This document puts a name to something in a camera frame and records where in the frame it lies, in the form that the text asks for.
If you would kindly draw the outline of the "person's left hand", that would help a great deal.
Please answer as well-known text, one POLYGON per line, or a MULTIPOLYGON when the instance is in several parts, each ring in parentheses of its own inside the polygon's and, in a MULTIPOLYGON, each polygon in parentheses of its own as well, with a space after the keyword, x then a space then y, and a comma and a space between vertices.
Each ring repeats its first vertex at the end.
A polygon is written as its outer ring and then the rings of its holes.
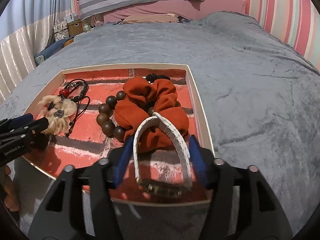
POLYGON ((4 198, 4 204, 11 212, 20 211, 21 205, 18 200, 17 194, 15 193, 12 179, 10 178, 11 169, 8 167, 8 165, 5 165, 4 171, 5 171, 4 191, 6 192, 6 197, 4 198))

